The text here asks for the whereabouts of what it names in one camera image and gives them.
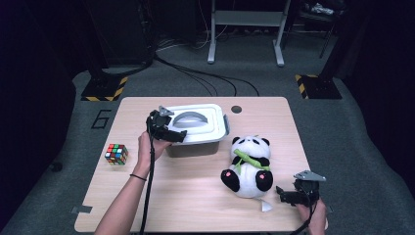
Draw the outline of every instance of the wooden table top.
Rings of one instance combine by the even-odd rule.
[[[294,231],[302,225],[296,208],[281,203],[275,186],[294,191],[293,175],[309,169],[288,101],[282,97],[128,97],[118,108],[101,158],[75,223],[78,232],[93,232],[137,163],[138,137],[146,118],[164,107],[216,104],[228,116],[230,133],[216,154],[172,158],[166,152],[156,161],[146,232],[261,232]],[[242,111],[234,114],[231,109]],[[230,149],[236,136],[259,135],[270,141],[272,188],[262,198],[271,211],[262,212],[255,199],[237,197],[220,180],[231,164]],[[126,165],[110,165],[104,158],[109,144],[124,144]],[[140,230],[146,188],[131,231]]]

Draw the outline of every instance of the hand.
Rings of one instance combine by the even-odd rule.
[[[296,206],[299,210],[301,220],[308,220],[310,215],[310,208],[301,204]],[[326,228],[326,205],[324,204],[323,200],[319,199],[316,202],[316,205],[313,205],[312,207],[314,208],[314,206],[316,206],[316,208],[314,214],[312,215],[311,221],[308,224],[308,233],[310,235],[324,235]]]
[[[164,149],[171,144],[171,142],[154,139],[153,146],[155,148],[155,159],[157,160],[161,156]],[[133,173],[140,177],[147,178],[150,171],[151,161],[150,136],[147,131],[144,131],[141,136],[138,137],[138,148],[138,161]]]

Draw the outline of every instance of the stuffed panda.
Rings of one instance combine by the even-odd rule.
[[[257,136],[235,137],[231,160],[220,178],[238,197],[259,198],[272,187],[269,141]]]

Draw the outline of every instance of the panda's foot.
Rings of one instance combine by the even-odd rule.
[[[266,192],[272,187],[274,178],[272,177],[271,171],[260,170],[256,173],[255,181],[256,181],[256,187],[260,191]]]
[[[232,169],[222,170],[222,173],[220,174],[220,179],[222,179],[222,182],[232,191],[239,191],[239,178],[235,171],[233,171]]]

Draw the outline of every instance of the rubik's cube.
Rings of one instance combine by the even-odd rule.
[[[127,161],[128,151],[125,145],[110,144],[105,158],[111,165],[125,165]]]

